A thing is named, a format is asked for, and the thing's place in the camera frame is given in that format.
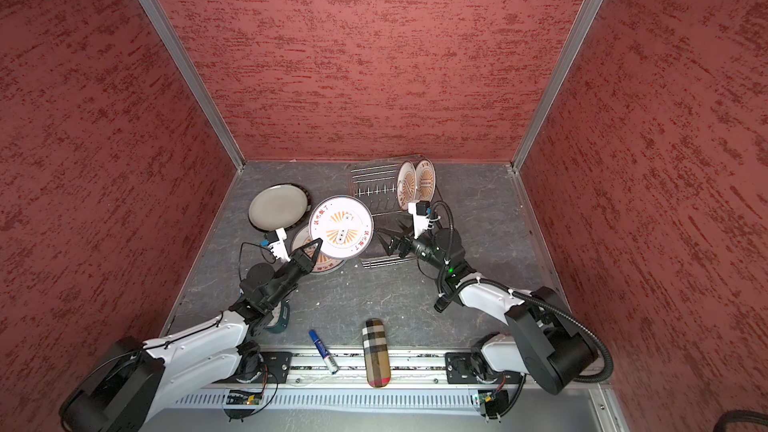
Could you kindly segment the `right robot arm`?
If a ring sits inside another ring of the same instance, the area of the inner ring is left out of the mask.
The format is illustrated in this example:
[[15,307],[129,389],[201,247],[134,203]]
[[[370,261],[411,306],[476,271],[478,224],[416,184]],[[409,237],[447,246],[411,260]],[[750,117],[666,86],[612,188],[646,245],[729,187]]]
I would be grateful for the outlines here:
[[483,383],[494,383],[507,373],[530,376],[550,394],[572,382],[601,382],[612,373],[604,344],[565,310],[554,290],[515,289],[484,277],[466,260],[455,230],[440,228],[417,237],[407,230],[382,229],[376,237],[386,255],[412,255],[437,270],[436,311],[457,304],[507,327],[477,341],[457,370]]

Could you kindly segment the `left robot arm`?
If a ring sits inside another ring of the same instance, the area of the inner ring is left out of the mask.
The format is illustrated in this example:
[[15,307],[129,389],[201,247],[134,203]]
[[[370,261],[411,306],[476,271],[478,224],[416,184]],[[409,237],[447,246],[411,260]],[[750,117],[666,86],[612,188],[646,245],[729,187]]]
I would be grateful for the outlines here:
[[295,249],[279,269],[252,267],[241,294],[214,318],[140,342],[125,337],[59,409],[65,431],[138,431],[161,410],[230,377],[263,378],[259,334],[288,318],[286,300],[321,255],[322,239]]

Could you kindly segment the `left corner aluminium profile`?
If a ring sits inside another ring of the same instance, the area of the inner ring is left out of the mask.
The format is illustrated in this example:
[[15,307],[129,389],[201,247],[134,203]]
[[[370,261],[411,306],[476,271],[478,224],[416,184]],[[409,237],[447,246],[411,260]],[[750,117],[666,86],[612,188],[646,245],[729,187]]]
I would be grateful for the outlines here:
[[225,123],[214,99],[205,86],[191,57],[186,51],[177,32],[175,31],[160,0],[138,0],[145,15],[148,17],[155,32],[161,39],[165,49],[176,65],[195,101],[200,106],[220,144],[227,152],[236,171],[241,173],[247,160],[237,145],[234,136]]

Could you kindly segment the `black usb stick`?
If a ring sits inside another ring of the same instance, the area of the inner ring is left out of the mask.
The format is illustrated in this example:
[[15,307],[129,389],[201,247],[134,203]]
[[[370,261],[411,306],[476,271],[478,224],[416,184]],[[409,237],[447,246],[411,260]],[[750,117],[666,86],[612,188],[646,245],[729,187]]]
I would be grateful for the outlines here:
[[439,297],[434,303],[434,309],[438,313],[442,313],[450,305],[450,301],[445,297]]

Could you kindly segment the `corner aluminium profile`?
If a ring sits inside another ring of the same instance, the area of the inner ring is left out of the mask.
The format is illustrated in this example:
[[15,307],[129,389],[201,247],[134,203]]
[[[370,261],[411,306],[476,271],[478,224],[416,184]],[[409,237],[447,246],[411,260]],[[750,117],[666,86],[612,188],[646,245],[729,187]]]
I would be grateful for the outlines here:
[[165,49],[176,65],[195,101],[200,106],[220,144],[227,152],[236,171],[241,173],[247,160],[237,145],[234,136],[225,123],[214,99],[205,86],[191,57],[186,51],[177,32],[175,31],[160,0],[138,0],[145,15],[148,17],[155,32],[161,39]]
[[544,126],[555,100],[565,83],[589,30],[604,0],[583,0],[566,37],[552,74],[533,112],[531,121],[511,161],[511,170],[520,174],[533,145]]

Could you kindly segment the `teal alarm clock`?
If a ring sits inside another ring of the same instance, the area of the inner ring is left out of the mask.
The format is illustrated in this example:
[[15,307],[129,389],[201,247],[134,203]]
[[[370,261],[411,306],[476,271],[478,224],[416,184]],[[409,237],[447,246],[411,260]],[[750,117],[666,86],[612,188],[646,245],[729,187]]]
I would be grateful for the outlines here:
[[272,319],[264,327],[264,330],[271,334],[281,334],[287,329],[289,320],[290,306],[286,301],[281,301],[280,304],[272,310]]

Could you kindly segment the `orange sunburst plate front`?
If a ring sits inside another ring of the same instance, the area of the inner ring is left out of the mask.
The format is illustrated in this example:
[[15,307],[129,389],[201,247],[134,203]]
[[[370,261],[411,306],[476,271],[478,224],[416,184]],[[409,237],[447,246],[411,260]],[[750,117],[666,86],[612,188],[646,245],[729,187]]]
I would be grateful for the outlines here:
[[[294,251],[295,249],[308,244],[310,241],[311,241],[311,237],[309,233],[309,227],[304,226],[303,228],[299,229],[298,232],[295,234],[291,243],[291,250]],[[315,275],[330,273],[332,271],[339,269],[343,264],[344,264],[344,260],[330,258],[326,256],[324,253],[321,253],[319,255],[318,261],[316,262],[312,270],[312,273]]]

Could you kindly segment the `right corner aluminium profile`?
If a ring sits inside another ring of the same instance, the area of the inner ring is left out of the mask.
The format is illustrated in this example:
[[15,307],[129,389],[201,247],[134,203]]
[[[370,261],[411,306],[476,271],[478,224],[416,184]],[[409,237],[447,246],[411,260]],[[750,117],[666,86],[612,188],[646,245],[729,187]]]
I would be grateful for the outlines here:
[[511,170],[520,174],[533,145],[544,126],[555,100],[565,83],[589,30],[604,0],[583,0],[566,37],[552,74],[533,112],[531,121],[511,161]]

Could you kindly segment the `plaid glasses case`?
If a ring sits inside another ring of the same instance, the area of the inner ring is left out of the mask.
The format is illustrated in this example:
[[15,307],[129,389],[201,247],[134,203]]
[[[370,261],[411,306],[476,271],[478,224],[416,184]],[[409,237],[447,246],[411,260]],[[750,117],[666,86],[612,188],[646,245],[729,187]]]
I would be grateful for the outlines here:
[[389,349],[383,322],[368,319],[362,330],[366,380],[373,388],[386,387],[391,381]]

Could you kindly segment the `blue marker pen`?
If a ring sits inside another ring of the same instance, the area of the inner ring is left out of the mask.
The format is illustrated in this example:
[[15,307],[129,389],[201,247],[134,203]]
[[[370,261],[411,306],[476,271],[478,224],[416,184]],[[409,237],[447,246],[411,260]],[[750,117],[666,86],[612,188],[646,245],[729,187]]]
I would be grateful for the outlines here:
[[322,339],[314,329],[310,329],[308,334],[315,348],[317,349],[319,355],[321,356],[324,364],[326,365],[326,368],[328,369],[329,373],[332,375],[337,374],[340,370],[340,367],[338,366],[334,355],[326,347],[326,345],[324,344],[324,342],[322,341]]

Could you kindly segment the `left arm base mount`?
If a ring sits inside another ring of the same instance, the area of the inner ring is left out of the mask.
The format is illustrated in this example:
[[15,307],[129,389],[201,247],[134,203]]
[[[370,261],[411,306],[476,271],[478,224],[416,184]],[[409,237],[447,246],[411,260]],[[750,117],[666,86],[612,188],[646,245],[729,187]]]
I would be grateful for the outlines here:
[[291,368],[293,354],[285,351],[251,351],[246,353],[228,378],[241,384],[284,384]]

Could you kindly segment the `orange sunburst plate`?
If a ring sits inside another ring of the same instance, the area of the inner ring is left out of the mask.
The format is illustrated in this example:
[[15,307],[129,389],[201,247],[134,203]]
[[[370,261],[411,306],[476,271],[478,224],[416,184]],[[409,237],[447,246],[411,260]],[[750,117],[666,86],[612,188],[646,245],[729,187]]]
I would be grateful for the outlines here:
[[400,208],[407,211],[410,203],[416,201],[416,169],[412,162],[404,162],[398,172],[396,184],[397,200]]
[[334,196],[312,211],[309,235],[321,239],[321,252],[337,260],[361,255],[373,239],[373,216],[368,207],[351,196]]
[[[309,233],[309,227],[304,226],[303,228],[299,229],[298,232],[295,234],[291,243],[291,250],[294,251],[295,249],[308,244],[310,241],[311,241],[311,237]],[[316,262],[312,270],[312,273],[315,275],[330,273],[332,271],[339,269],[343,264],[344,264],[344,260],[330,258],[326,256],[324,253],[321,253],[319,255],[318,261]]]
[[436,191],[436,171],[428,159],[421,160],[415,167],[416,196],[419,201],[433,200]]

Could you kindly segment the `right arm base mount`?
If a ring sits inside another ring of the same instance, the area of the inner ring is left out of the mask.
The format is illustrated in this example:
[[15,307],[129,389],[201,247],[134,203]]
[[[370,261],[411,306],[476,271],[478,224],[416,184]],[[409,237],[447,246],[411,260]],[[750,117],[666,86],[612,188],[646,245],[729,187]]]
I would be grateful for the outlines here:
[[518,371],[495,371],[478,353],[447,352],[444,362],[447,382],[451,385],[516,385],[524,376],[523,372]]

